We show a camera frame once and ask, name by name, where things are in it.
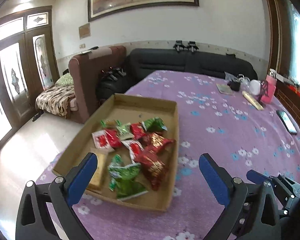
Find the metal screw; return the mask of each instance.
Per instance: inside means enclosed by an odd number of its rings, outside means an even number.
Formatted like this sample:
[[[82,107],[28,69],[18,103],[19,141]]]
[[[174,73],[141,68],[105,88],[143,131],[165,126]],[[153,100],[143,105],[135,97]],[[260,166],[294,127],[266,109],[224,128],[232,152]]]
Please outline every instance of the metal screw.
[[[235,177],[235,178],[233,178],[233,182],[236,184],[240,184],[242,182],[242,179]]]
[[[271,186],[271,183],[268,181],[268,180],[265,180],[263,182],[263,185],[265,185],[266,187],[270,187]]]
[[[27,187],[31,187],[33,185],[33,181],[32,180],[29,180],[26,184]]]
[[[61,182],[63,182],[63,177],[57,177],[54,181],[56,183],[61,183]]]

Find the white wall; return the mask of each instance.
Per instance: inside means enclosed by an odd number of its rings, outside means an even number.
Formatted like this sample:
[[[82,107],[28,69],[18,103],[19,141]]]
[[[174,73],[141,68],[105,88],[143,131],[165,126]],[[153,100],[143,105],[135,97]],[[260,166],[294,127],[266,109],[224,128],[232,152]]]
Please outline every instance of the white wall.
[[[57,59],[86,49],[129,41],[194,40],[269,60],[269,25],[262,0],[200,0],[200,7],[167,6],[116,13],[90,23],[91,37],[79,39],[88,22],[87,0],[56,0],[52,8]]]

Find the cardboard tray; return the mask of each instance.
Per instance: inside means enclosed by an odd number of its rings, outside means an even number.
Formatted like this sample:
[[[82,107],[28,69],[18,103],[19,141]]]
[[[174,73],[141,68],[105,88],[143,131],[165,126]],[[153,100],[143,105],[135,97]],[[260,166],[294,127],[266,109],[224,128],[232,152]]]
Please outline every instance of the cardboard tray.
[[[114,94],[87,120],[56,163],[53,172],[56,175],[66,176],[72,167],[77,166],[83,160],[91,148],[94,148],[91,134],[102,129],[101,120],[119,119],[124,124],[128,122],[137,123],[156,116],[162,118],[168,128],[163,136],[176,140],[173,145],[168,146],[159,154],[159,158],[169,169],[159,190],[153,191],[150,182],[140,172],[136,181],[142,183],[149,192],[124,202],[116,200],[116,191],[112,192],[108,188],[110,175],[107,167],[115,154],[121,155],[125,165],[131,163],[129,150],[122,147],[107,155],[100,188],[97,190],[91,180],[86,193],[123,206],[166,211],[172,200],[178,166],[179,122],[177,103],[174,101]]]

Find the blue gripper pad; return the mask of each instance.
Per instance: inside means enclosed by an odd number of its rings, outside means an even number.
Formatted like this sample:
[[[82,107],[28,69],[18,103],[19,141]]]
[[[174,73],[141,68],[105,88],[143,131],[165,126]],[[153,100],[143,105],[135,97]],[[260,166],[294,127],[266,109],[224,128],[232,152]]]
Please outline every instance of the blue gripper pad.
[[[229,188],[205,155],[201,155],[199,158],[199,169],[218,203],[227,207],[230,202]]]
[[[259,172],[254,171],[254,170],[248,171],[246,176],[247,176],[247,179],[250,180],[251,182],[253,182],[254,184],[260,185],[265,180],[268,180],[272,185],[272,181],[270,178],[268,178],[267,176],[265,176]]]
[[[77,204],[84,191],[86,190],[93,174],[98,166],[97,156],[93,153],[88,153],[82,162],[72,168],[66,176],[65,190],[67,192],[66,201],[69,206]]]

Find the green snack packet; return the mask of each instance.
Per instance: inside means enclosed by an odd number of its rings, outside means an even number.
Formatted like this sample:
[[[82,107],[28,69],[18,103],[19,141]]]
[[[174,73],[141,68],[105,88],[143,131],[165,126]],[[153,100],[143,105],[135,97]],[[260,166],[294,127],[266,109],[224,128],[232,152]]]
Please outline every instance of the green snack packet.
[[[130,132],[130,125],[131,123],[117,126],[117,130],[119,132],[119,139],[121,141],[131,139],[134,137],[134,135]]]
[[[111,163],[110,163],[108,169],[109,169],[110,167],[120,167],[120,166],[123,166],[123,161],[122,161],[122,159],[121,159],[121,156],[120,156],[119,154],[116,154],[116,155],[112,158]],[[110,189],[111,191],[114,191],[115,186],[116,186],[116,181],[115,181],[115,179],[112,177],[112,178],[111,178],[111,181],[110,181],[110,183],[109,183],[109,189]]]
[[[138,197],[148,192],[141,183],[130,179],[116,179],[116,183],[117,200],[120,201]]]
[[[159,117],[154,117],[143,121],[142,126],[147,132],[161,132],[163,130],[168,130],[167,127],[164,125],[162,119]]]
[[[121,125],[121,122],[119,120],[101,120],[100,123],[103,128],[115,128],[116,126]]]
[[[140,163],[133,163],[124,167],[109,166],[109,173],[115,179],[125,179],[125,180],[134,179],[139,174],[140,170],[141,170]]]
[[[109,167],[109,172],[116,182],[117,200],[128,200],[148,192],[141,183],[133,180],[140,170],[140,163],[129,164],[125,167]]]

